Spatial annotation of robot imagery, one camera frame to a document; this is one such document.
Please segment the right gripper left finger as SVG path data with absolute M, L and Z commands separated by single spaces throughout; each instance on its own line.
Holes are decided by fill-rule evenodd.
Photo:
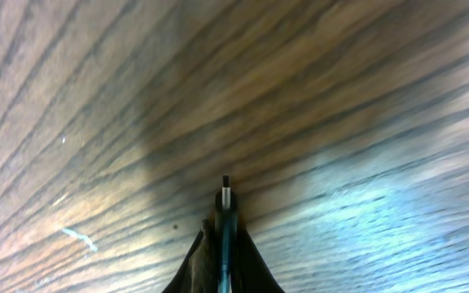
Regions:
M 218 272 L 214 226 L 203 220 L 195 241 L 163 293 L 217 292 Z

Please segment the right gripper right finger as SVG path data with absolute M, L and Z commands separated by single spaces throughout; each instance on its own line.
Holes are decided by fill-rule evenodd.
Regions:
M 284 293 L 242 224 L 236 226 L 232 256 L 232 292 Z

